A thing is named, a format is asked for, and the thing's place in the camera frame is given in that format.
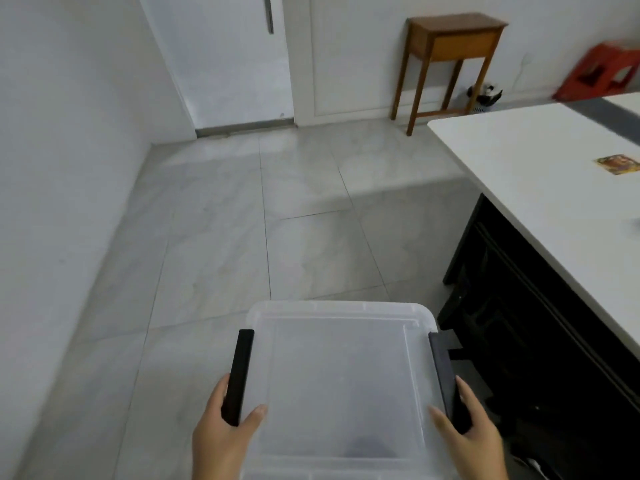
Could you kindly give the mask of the black and white small bin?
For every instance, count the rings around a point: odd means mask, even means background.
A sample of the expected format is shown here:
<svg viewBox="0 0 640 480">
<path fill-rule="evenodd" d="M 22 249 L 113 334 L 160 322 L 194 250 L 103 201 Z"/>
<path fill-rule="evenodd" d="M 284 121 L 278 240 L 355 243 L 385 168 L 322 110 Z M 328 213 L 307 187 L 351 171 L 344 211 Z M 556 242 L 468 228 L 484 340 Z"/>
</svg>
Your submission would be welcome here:
<svg viewBox="0 0 640 480">
<path fill-rule="evenodd" d="M 478 92 L 475 103 L 471 109 L 473 113 L 489 112 L 500 101 L 503 89 L 491 83 L 484 83 Z"/>
</svg>

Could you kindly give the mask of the black table base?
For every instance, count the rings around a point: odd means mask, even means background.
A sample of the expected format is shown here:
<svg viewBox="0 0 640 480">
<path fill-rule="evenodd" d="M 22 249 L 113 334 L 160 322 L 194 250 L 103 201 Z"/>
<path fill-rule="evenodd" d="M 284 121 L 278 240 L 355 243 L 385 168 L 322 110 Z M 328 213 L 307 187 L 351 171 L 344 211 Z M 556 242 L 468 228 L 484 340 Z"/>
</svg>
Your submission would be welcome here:
<svg viewBox="0 0 640 480">
<path fill-rule="evenodd" d="M 640 360 L 481 194 L 437 316 L 512 457 L 549 480 L 640 480 Z"/>
</svg>

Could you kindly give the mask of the white table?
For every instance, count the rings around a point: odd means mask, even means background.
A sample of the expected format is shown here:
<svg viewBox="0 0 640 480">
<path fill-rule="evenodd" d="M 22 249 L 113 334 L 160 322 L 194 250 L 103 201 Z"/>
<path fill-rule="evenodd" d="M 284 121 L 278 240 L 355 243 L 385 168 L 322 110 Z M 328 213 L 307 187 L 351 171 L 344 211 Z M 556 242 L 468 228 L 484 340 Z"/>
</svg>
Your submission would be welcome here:
<svg viewBox="0 0 640 480">
<path fill-rule="evenodd" d="M 428 122 L 489 201 L 640 360 L 640 92 Z"/>
</svg>

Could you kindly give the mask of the clear plastic storage box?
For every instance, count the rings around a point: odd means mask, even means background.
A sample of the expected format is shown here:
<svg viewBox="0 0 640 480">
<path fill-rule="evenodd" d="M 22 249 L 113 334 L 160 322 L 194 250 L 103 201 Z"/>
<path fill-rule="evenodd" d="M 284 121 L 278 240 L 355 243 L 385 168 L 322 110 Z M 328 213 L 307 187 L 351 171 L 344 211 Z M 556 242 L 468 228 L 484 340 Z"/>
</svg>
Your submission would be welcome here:
<svg viewBox="0 0 640 480">
<path fill-rule="evenodd" d="M 415 303 L 262 301 L 238 334 L 222 417 L 260 404 L 241 480 L 457 480 L 428 406 L 470 428 L 452 332 Z"/>
</svg>

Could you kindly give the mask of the colourful small card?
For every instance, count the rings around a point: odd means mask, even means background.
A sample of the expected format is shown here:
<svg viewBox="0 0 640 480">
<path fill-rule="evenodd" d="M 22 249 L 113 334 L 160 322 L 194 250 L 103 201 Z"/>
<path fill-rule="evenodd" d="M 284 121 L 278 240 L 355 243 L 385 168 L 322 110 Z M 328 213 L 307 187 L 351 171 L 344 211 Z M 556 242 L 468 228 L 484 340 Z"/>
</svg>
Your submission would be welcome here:
<svg viewBox="0 0 640 480">
<path fill-rule="evenodd" d="M 624 154 L 615 154 L 594 160 L 599 167 L 618 176 L 640 171 L 640 162 Z"/>
</svg>

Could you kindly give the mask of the white door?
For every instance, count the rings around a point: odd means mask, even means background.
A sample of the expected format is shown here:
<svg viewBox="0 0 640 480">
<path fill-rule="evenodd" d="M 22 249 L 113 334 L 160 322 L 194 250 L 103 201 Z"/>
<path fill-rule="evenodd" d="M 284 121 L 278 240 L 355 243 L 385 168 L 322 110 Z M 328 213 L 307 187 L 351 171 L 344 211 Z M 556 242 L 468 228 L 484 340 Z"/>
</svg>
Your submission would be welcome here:
<svg viewBox="0 0 640 480">
<path fill-rule="evenodd" d="M 282 0 L 140 0 L 197 130 L 294 117 Z"/>
</svg>

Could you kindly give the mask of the red plastic stool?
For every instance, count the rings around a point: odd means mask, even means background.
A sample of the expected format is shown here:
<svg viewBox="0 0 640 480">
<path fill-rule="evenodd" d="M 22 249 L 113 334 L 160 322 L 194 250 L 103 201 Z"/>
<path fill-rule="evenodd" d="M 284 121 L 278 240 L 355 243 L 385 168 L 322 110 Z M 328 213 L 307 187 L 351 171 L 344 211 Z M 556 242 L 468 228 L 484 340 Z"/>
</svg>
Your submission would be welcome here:
<svg viewBox="0 0 640 480">
<path fill-rule="evenodd" d="M 640 69 L 640 41 L 604 41 L 591 48 L 553 94 L 556 102 L 619 95 Z"/>
</svg>

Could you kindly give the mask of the person's left hand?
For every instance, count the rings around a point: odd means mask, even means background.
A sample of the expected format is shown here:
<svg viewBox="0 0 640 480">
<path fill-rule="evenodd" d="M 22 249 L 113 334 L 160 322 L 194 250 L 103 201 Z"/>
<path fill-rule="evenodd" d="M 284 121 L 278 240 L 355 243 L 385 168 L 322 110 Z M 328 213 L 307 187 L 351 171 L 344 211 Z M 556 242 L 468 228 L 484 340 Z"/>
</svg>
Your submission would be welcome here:
<svg viewBox="0 0 640 480">
<path fill-rule="evenodd" d="M 221 415 L 230 374 L 214 387 L 204 412 L 193 431 L 191 480 L 239 480 L 251 441 L 242 441 L 237 427 Z"/>
</svg>

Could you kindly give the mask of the person's right hand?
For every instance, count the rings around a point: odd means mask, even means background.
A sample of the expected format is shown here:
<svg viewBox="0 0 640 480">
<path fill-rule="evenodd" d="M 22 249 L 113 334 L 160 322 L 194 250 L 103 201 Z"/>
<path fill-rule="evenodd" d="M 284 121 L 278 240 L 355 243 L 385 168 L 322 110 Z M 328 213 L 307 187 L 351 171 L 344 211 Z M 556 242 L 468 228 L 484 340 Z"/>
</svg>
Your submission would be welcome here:
<svg viewBox="0 0 640 480">
<path fill-rule="evenodd" d="M 498 428 L 471 387 L 459 376 L 455 380 L 472 423 L 460 445 L 446 444 L 457 473 L 462 480 L 509 480 Z"/>
</svg>

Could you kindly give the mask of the brown wooden side table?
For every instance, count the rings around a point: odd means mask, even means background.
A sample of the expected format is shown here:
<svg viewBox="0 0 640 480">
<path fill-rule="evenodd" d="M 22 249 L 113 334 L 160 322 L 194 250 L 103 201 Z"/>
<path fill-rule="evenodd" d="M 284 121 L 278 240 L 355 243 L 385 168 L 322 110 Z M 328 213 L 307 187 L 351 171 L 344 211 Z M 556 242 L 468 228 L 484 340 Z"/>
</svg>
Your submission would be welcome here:
<svg viewBox="0 0 640 480">
<path fill-rule="evenodd" d="M 399 69 L 390 119 L 396 120 L 403 84 L 410 56 L 421 63 L 417 87 L 410 112 L 406 135 L 412 136 L 415 122 L 420 118 L 448 115 L 468 115 L 476 104 L 501 35 L 508 23 L 483 13 L 416 16 L 407 19 L 407 32 Z M 460 71 L 466 60 L 482 58 L 483 64 L 472 87 L 468 103 L 463 109 L 450 109 L 449 103 Z M 437 111 L 419 111 L 421 95 L 430 65 L 454 62 L 442 106 Z"/>
</svg>

